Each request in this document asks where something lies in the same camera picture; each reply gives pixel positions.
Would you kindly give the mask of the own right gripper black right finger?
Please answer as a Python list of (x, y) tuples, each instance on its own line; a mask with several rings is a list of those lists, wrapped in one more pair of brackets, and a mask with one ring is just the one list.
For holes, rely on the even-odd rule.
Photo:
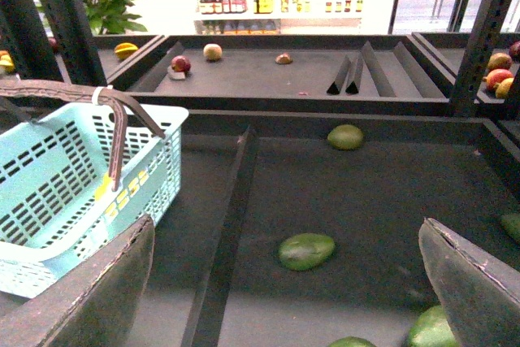
[(519, 272), (435, 219), (424, 219), (418, 244), (459, 345), (518, 346)]

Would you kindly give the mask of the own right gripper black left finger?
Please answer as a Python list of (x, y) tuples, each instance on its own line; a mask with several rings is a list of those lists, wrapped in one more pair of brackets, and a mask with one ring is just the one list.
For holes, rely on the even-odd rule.
[(142, 215), (43, 293), (1, 317), (3, 346), (123, 346), (154, 255), (153, 220)]

